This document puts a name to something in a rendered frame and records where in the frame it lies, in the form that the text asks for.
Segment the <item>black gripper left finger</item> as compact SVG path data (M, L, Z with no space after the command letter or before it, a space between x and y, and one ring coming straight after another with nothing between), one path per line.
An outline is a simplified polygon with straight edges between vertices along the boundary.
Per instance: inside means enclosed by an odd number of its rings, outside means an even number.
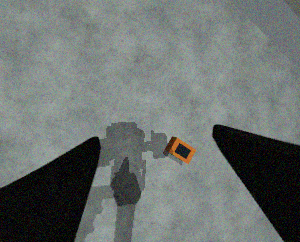
M98 166L91 137L0 188L0 242L75 242Z

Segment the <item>orange block with black square mark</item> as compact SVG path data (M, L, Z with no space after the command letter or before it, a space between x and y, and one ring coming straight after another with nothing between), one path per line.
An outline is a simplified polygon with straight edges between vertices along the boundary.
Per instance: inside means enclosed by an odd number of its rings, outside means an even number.
M196 149L189 146L179 138L173 136L170 139L165 150L187 164L190 163L194 153L196 152Z

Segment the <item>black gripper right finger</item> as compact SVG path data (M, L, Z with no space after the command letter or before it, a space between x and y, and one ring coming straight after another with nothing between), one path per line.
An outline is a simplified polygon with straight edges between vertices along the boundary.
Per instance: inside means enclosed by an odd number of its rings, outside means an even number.
M300 242L300 145L214 125L212 136L284 242Z

